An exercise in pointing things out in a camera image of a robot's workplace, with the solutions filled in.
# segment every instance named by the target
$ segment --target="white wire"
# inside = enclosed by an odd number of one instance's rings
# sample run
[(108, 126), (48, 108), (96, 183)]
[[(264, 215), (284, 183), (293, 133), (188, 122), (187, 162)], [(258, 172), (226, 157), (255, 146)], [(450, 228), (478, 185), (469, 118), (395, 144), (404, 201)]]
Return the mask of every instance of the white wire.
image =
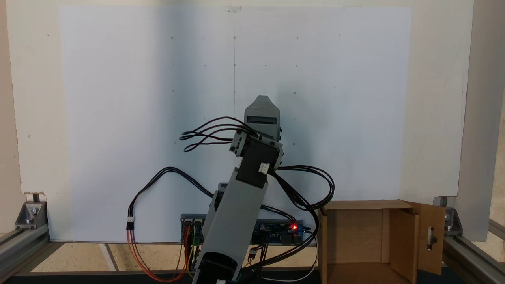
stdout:
[(314, 269), (316, 268), (316, 262), (317, 262), (317, 258), (318, 258), (318, 254), (319, 254), (319, 249), (318, 249), (318, 246), (317, 246), (317, 238), (314, 238), (316, 240), (316, 260), (314, 261), (314, 264), (312, 265), (312, 268), (310, 269), (310, 271), (302, 278), (298, 278), (298, 279), (295, 279), (295, 280), (280, 280), (280, 279), (270, 279), (270, 278), (264, 278), (264, 277), (261, 277), (261, 279), (263, 280), (268, 280), (268, 281), (275, 281), (275, 282), (297, 282), (297, 281), (301, 281), (305, 278), (307, 278), (309, 275), (311, 275), (312, 271), (314, 271)]

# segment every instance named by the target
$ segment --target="orange wire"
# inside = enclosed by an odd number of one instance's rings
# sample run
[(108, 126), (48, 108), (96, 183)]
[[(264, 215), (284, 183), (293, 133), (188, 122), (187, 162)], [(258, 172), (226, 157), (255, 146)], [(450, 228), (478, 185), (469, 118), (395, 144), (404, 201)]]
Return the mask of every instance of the orange wire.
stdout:
[(135, 260), (137, 261), (137, 264), (140, 266), (140, 268), (142, 268), (142, 270), (149, 276), (151, 277), (152, 279), (156, 280), (156, 281), (160, 281), (160, 282), (173, 282), (173, 281), (178, 281), (181, 279), (181, 275), (179, 275), (177, 278), (175, 279), (161, 279), (157, 276), (154, 275), (154, 273), (152, 273), (152, 271), (150, 271), (148, 268), (145, 268), (144, 265), (140, 262), (138, 256), (137, 256), (137, 253), (138, 251), (135, 251), (136, 247), (135, 247), (135, 242), (133, 241), (133, 232), (130, 232), (130, 235), (127, 235), (127, 238), (128, 238), (128, 248), (130, 248), (130, 252), (132, 253), (133, 257), (135, 258)]
[[(185, 235), (185, 243), (187, 243), (187, 237), (188, 237), (188, 232), (189, 232), (189, 228), (186, 230), (186, 232), (184, 233)], [(175, 282), (175, 281), (179, 281), (181, 280), (185, 273), (186, 273), (186, 270), (187, 270), (187, 265), (188, 265), (188, 256), (185, 254), (184, 258), (185, 258), (185, 263), (184, 263), (184, 266), (183, 266), (183, 272), (180, 273), (176, 278), (173, 278), (173, 279), (161, 279), (159, 277), (157, 277), (156, 275), (154, 275), (154, 273), (149, 270), (149, 268), (147, 267), (146, 263), (142, 260), (142, 262), (139, 260), (139, 259), (142, 259), (140, 257), (140, 252), (138, 251), (138, 248), (136, 246), (136, 243), (135, 243), (135, 240), (134, 240), (134, 235), (133, 235), (133, 231), (129, 231), (126, 235), (127, 237), (127, 242), (128, 242), (128, 248), (130, 249), (130, 253), (132, 254), (133, 258), (135, 258), (135, 261), (137, 262), (137, 264), (140, 266), (140, 268), (149, 276), (151, 277), (152, 279), (156, 280), (156, 281), (160, 281), (160, 282), (164, 282), (164, 283), (169, 283), (169, 282)], [(181, 244), (181, 249), (179, 250), (179, 260), (177, 261), (177, 267), (176, 267), (176, 270), (179, 268), (179, 262), (180, 262), (180, 258), (181, 258), (181, 252), (182, 252), (182, 244)]]

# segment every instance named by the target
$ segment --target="red wire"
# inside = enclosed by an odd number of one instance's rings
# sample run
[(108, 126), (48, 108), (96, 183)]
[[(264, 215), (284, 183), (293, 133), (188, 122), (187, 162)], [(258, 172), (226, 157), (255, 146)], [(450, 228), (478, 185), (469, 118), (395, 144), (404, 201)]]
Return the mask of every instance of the red wire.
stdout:
[(131, 231), (130, 232), (130, 236), (127, 236), (127, 237), (128, 237), (128, 243), (130, 244), (130, 240), (131, 240), (131, 243), (132, 243), (132, 246), (130, 247), (130, 252), (132, 252), (133, 257), (135, 258), (135, 260), (137, 261), (137, 263), (139, 264), (139, 266), (142, 268), (142, 270), (144, 270), (144, 272), (149, 277), (153, 278), (156, 281), (165, 282), (165, 283), (167, 283), (167, 282), (175, 282), (175, 281), (181, 280), (184, 277), (184, 274), (185, 274), (186, 269), (187, 269), (187, 262), (188, 262), (188, 260), (187, 260), (188, 256), (187, 255), (185, 256), (186, 261), (185, 261), (185, 264), (184, 264), (184, 267), (183, 267), (183, 269), (184, 269), (183, 273), (181, 273), (175, 279), (161, 279), (161, 278), (155, 276), (154, 273), (149, 270), (149, 268), (146, 268), (147, 265), (145, 263), (142, 264), (141, 261), (139, 260), (140, 253), (138, 252), (138, 248), (136, 247), (136, 243), (134, 241), (134, 234), (133, 234), (133, 232)]
[[(190, 228), (188, 227), (186, 229), (186, 231), (184, 232), (184, 243), (187, 244), (187, 238), (188, 238), (188, 235), (189, 235), (189, 230)], [(176, 281), (179, 281), (181, 280), (184, 275), (186, 274), (186, 270), (187, 270), (187, 265), (188, 265), (188, 258), (189, 258), (189, 255), (186, 254), (186, 252), (184, 253), (184, 259), (185, 259), (185, 263), (184, 263), (184, 266), (183, 266), (183, 271), (176, 277), (176, 278), (173, 278), (173, 279), (161, 279), (159, 277), (157, 277), (149, 268), (148, 266), (145, 264), (144, 260), (142, 259), (142, 257), (140, 256), (140, 253), (138, 251), (138, 248), (137, 248), (137, 245), (136, 245), (136, 241), (135, 241), (135, 235), (133, 233), (132, 230), (129, 230), (127, 232), (127, 242), (128, 242), (128, 248), (130, 249), (130, 253), (132, 254), (133, 258), (135, 259), (135, 261), (137, 262), (137, 264), (140, 266), (140, 268), (149, 276), (151, 277), (152, 279), (156, 280), (156, 281), (159, 281), (159, 282), (164, 282), (164, 283), (170, 283), (170, 282), (176, 282)], [(181, 248), (179, 250), (179, 261), (177, 262), (177, 267), (176, 269), (179, 268), (179, 262), (180, 262), (180, 258), (181, 258), (181, 252), (182, 252), (182, 244), (181, 244)]]

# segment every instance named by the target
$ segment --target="blue circuit board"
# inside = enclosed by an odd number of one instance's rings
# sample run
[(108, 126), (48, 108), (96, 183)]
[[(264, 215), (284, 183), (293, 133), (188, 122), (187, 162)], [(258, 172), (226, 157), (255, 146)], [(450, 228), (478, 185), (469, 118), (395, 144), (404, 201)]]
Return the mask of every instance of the blue circuit board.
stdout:
[[(198, 220), (198, 225), (193, 227), (196, 230), (195, 244), (201, 245), (204, 242), (202, 233), (206, 214), (181, 214), (181, 242), (184, 242), (184, 228), (191, 222), (193, 225)], [(267, 239), (269, 245), (295, 246), (304, 240), (304, 222), (297, 220), (295, 223), (277, 219), (258, 219), (251, 236), (251, 245), (260, 245), (262, 240)]]

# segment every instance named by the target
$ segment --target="white wall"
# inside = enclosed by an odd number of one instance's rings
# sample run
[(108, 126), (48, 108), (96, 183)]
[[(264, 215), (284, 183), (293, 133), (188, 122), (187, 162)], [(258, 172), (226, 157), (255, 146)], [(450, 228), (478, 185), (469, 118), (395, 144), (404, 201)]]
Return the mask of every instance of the white wall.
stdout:
[[(8, 1), (22, 192), (43, 192), (47, 195), (51, 236), (56, 240), (73, 239), (58, 7), (115, 3), (107, 0)], [(411, 50), (400, 197), (431, 203), (435, 196), (457, 194), (473, 1), (231, 3), (234, 6), (411, 7)], [(122, 2), (122, 5), (138, 4), (159, 5), (160, 2)], [(230, 1), (214, 1), (212, 4), (226, 6)]]

